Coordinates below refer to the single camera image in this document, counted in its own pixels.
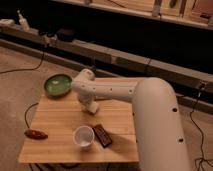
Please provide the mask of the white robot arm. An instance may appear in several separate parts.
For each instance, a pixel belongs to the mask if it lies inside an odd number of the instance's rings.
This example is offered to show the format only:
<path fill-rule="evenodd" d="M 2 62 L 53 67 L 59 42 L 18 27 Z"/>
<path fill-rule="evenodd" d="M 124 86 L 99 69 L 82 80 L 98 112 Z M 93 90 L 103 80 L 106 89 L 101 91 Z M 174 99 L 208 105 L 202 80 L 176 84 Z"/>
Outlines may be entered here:
<path fill-rule="evenodd" d="M 95 81 L 83 69 L 71 87 L 79 101 L 91 96 L 129 102 L 132 105 L 139 166 L 142 171 L 191 171 L 176 94 L 161 78 L 138 81 Z"/>

